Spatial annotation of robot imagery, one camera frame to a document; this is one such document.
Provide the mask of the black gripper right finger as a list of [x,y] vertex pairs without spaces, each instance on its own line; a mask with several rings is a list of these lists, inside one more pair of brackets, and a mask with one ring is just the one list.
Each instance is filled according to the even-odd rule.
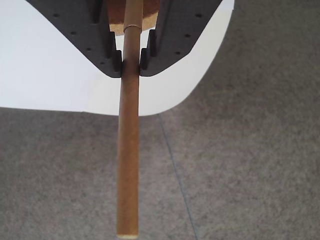
[[140,76],[155,76],[188,55],[222,0],[161,0],[140,54]]

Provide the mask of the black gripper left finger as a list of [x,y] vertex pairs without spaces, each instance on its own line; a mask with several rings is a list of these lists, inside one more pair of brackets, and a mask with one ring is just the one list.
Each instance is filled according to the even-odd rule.
[[110,31],[107,0],[29,0],[92,64],[120,78],[122,52]]

